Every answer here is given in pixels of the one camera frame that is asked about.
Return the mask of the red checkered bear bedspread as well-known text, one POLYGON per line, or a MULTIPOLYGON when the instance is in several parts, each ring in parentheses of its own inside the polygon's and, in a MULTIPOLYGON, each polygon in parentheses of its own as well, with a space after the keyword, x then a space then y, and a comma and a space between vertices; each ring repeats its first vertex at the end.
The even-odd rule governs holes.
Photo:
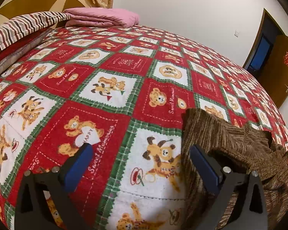
POLYGON ((256 79, 210 48, 163 30, 59 28, 0 74, 0 219, 14 229, 25 171, 50 171, 83 143, 94 157, 71 200, 94 229, 179 229, 183 117, 200 108, 288 129, 256 79))

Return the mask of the brown knit sun sweater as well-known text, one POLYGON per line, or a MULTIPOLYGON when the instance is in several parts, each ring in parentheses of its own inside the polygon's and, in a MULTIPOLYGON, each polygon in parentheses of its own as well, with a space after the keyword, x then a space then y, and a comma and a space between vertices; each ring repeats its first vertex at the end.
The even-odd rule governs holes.
MULTIPOLYGON (((282 218, 288 214, 288 151, 277 144, 269 131, 256 130, 249 124, 236 127, 199 108, 186 112, 181 145, 182 171, 186 183, 185 218, 182 229, 196 229, 216 196, 208 192, 192 164, 190 147, 198 145, 208 156, 233 172, 257 171, 264 190, 268 229, 284 228, 282 218)), ((229 204, 215 229, 223 229, 238 197, 233 192, 229 204)))

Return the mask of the white wall switch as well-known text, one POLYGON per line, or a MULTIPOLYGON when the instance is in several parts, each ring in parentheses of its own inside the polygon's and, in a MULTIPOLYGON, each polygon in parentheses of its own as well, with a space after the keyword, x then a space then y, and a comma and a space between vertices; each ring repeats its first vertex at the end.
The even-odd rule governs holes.
POLYGON ((235 30, 234 35, 235 35, 236 37, 239 37, 239 31, 235 30))

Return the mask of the brown wooden door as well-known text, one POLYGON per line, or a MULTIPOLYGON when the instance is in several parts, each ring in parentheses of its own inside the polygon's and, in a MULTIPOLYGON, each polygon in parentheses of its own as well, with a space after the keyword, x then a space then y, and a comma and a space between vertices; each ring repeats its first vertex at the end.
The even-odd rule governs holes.
POLYGON ((288 67, 284 64, 286 51, 288 51, 288 36, 278 35, 270 56, 257 78, 278 108, 288 96, 288 67))

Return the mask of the folded pink blanket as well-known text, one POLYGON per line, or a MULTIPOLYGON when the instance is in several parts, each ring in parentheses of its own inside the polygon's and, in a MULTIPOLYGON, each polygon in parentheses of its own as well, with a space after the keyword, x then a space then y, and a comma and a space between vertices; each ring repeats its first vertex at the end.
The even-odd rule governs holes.
POLYGON ((95 26, 98 28, 117 27, 130 28, 139 24, 138 14, 119 8, 78 7, 64 10, 70 16, 66 26, 95 26))

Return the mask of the striped pillow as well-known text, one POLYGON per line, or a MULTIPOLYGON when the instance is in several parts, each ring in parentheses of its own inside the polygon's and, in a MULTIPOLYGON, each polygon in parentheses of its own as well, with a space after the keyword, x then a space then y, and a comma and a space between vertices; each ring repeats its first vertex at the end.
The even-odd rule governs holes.
POLYGON ((69 19, 69 14, 54 11, 14 17, 0 25, 0 52, 29 34, 69 19))

